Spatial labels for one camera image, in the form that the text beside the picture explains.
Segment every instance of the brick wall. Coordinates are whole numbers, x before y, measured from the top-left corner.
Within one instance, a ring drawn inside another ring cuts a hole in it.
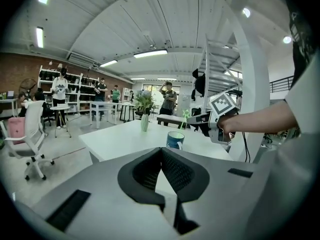
[[[51,69],[56,69],[58,64],[61,63],[58,60],[21,55],[14,53],[0,53],[0,92],[14,91],[15,96],[19,94],[19,86],[24,79],[32,78],[38,83],[39,70],[42,65],[44,69],[50,67]],[[87,72],[86,69],[75,66],[72,64],[66,64],[62,62],[63,67],[67,68],[68,73],[80,75],[83,73],[84,76],[90,78],[104,78],[105,84],[108,88],[107,95],[110,94],[110,90],[113,89],[114,85],[118,85],[119,90],[122,92],[123,88],[132,88],[132,84],[107,76],[105,74],[90,71]],[[4,109],[10,109],[11,105],[0,104],[0,111]]]

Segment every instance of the blue mug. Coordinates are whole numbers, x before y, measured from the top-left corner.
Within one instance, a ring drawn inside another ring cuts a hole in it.
[[[182,150],[182,144],[184,143],[185,136],[177,131],[168,132],[166,138],[166,147]]]

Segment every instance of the potted plant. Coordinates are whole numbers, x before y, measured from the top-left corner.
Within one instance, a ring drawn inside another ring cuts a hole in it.
[[[153,97],[151,95],[151,91],[149,90],[140,90],[134,98],[135,104],[134,108],[139,109],[143,112],[141,117],[141,130],[146,132],[149,125],[149,115],[147,114],[150,107],[153,105]]]

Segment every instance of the desk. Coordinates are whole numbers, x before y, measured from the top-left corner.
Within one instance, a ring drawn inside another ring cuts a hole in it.
[[[121,105],[121,112],[120,112],[120,121],[124,121],[126,122],[126,111],[127,111],[127,107],[129,107],[129,119],[127,120],[128,122],[130,121],[130,107],[132,109],[132,120],[135,120],[135,114],[134,114],[134,104],[132,103],[117,103],[118,105]]]
[[[63,125],[62,124],[63,118],[62,118],[62,115],[61,115],[61,111],[62,110],[68,110],[68,109],[70,109],[70,107],[69,106],[52,106],[52,107],[50,107],[50,109],[53,110],[53,111],[58,111],[57,116],[55,118],[55,128],[54,128],[54,137],[56,138],[57,137],[57,120],[60,120],[61,126]],[[71,138],[71,133],[69,131],[67,113],[64,113],[64,118],[65,118],[65,122],[64,122],[65,123],[65,129],[69,133],[70,138]]]
[[[99,129],[100,127],[100,116],[99,111],[114,111],[114,124],[117,124],[117,107],[113,108],[114,105],[118,105],[119,103],[113,103],[108,101],[91,101],[90,102],[90,125],[92,125],[92,111],[95,111],[95,119],[96,119],[96,128]],[[108,121],[109,113],[106,113],[106,120]]]
[[[167,114],[159,114],[156,119],[159,122],[164,122],[164,123],[170,123],[170,124],[174,124],[174,125],[178,125],[179,128],[181,126],[181,124],[184,124],[184,128],[186,128],[187,126],[187,120],[184,117],[179,117],[179,116],[175,116],[175,115],[167,115]]]
[[[232,160],[220,144],[212,143],[209,137],[198,132],[172,129],[156,123],[149,123],[148,130],[144,132],[141,131],[140,123],[140,120],[133,120],[83,134],[79,138],[89,149],[91,158],[101,162],[141,150],[165,147],[168,132],[174,130],[185,136],[182,146],[184,151],[210,158]]]
[[[12,99],[0,99],[0,103],[11,103],[11,111],[12,111],[12,116],[17,117],[18,116],[18,102],[17,98],[12,98]]]

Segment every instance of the gray floor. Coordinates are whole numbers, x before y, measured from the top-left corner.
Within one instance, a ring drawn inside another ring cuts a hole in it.
[[[69,138],[63,129],[57,130],[57,138],[55,138],[55,128],[49,127],[46,123],[48,136],[44,140],[41,151],[46,158],[55,161],[55,165],[50,163],[40,165],[42,173],[46,175],[46,180],[42,180],[35,171],[31,171],[30,180],[26,181],[24,172],[27,167],[27,158],[9,157],[6,147],[1,150],[1,181],[13,199],[32,207],[50,190],[92,164],[89,152],[78,136],[96,131],[95,122],[90,125],[89,115],[71,115],[68,118],[72,138]],[[150,122],[156,124],[156,118],[156,116],[151,116]],[[102,118],[100,129],[113,126],[114,124],[106,122],[106,117]],[[178,127],[174,124],[169,124],[169,126]]]

